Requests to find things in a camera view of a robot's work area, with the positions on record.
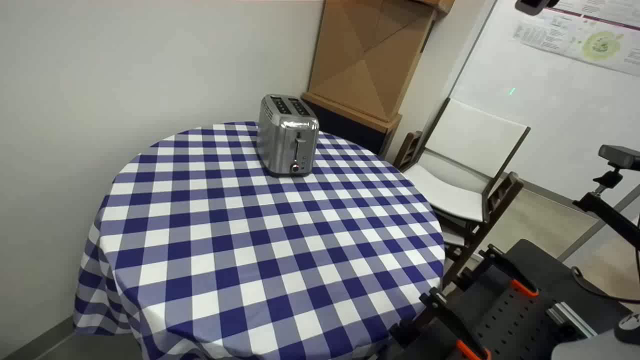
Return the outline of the silver two-slot toaster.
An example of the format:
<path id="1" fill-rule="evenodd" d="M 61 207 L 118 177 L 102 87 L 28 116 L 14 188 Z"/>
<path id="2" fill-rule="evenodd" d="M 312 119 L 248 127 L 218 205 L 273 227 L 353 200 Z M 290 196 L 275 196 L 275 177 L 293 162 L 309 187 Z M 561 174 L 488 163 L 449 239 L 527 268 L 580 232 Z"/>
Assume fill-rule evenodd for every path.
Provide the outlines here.
<path id="1" fill-rule="evenodd" d="M 306 143 L 295 162 L 295 137 Z M 274 177 L 304 177 L 313 171 L 320 123 L 313 110 L 297 96 L 268 94 L 262 98 L 257 123 L 256 148 L 266 171 Z M 291 164 L 300 166 L 291 173 Z"/>

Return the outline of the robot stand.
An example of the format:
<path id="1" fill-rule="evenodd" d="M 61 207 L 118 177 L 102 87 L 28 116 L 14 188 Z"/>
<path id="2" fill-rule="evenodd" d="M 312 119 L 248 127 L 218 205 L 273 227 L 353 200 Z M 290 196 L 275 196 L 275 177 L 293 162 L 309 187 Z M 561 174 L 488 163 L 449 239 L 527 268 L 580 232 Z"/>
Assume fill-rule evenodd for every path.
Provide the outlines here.
<path id="1" fill-rule="evenodd" d="M 485 251 L 480 264 L 458 274 L 454 292 L 445 298 L 492 360 L 640 360 L 640 314 L 585 280 L 577 268 L 519 240 L 504 253 L 539 288 L 539 296 L 531 298 L 484 262 Z M 394 360 L 466 360 L 441 322 L 417 326 L 423 310 L 391 327 L 400 346 Z"/>

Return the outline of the stack of folding chairs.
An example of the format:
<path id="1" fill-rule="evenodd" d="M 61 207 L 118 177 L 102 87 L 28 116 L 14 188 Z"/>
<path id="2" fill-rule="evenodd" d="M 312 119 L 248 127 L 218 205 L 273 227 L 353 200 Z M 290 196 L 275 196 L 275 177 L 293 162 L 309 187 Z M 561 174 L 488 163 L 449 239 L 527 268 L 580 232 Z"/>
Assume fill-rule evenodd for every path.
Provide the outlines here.
<path id="1" fill-rule="evenodd" d="M 505 170 L 530 130 L 448 97 L 425 131 L 406 135 L 393 164 L 425 196 L 441 227 L 451 262 L 442 289 L 523 189 L 518 174 Z"/>

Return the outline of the dark blue board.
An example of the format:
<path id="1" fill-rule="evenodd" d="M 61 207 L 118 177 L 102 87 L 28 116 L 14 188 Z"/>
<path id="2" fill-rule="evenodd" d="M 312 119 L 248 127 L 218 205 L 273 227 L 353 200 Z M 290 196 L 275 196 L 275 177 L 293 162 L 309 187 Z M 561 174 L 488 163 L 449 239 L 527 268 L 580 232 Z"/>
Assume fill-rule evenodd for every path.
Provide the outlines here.
<path id="1" fill-rule="evenodd" d="M 306 96 L 303 96 L 302 99 L 317 116 L 322 132 L 341 137 L 376 155 L 382 157 L 386 155 L 394 133 L 396 132 L 397 125 L 394 125 L 390 129 L 375 129 L 356 121 L 354 115 L 343 116 L 324 105 L 308 99 Z"/>

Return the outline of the blue white checked tablecloth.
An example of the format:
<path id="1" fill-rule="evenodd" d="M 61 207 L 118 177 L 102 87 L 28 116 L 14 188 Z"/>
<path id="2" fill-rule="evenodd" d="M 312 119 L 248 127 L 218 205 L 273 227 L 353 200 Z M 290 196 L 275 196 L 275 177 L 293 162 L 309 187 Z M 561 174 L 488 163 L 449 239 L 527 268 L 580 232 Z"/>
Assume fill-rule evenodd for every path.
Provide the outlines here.
<path id="1" fill-rule="evenodd" d="M 354 360 L 441 285 L 426 198 L 320 132 L 311 174 L 273 177 L 252 121 L 186 130 L 114 177 L 78 271 L 73 328 L 131 334 L 144 360 Z"/>

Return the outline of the printed poster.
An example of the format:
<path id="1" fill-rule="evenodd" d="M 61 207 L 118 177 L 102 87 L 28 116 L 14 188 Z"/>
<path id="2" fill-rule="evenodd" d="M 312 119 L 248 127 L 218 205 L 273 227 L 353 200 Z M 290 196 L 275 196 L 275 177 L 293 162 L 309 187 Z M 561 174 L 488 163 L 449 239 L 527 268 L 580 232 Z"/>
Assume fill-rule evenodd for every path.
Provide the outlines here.
<path id="1" fill-rule="evenodd" d="M 640 77 L 640 0 L 560 0 L 518 21 L 512 37 L 537 50 Z"/>

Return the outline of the whiteboard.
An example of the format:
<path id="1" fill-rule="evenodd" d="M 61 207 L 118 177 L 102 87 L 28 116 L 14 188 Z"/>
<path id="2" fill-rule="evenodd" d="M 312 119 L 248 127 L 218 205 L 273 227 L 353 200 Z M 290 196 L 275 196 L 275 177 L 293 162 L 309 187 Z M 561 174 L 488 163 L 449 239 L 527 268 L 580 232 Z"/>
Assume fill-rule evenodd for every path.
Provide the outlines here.
<path id="1" fill-rule="evenodd" d="M 640 77 L 519 43 L 515 2 L 494 0 L 452 98 L 530 127 L 508 171 L 579 199 L 608 170 L 601 145 L 640 151 Z"/>

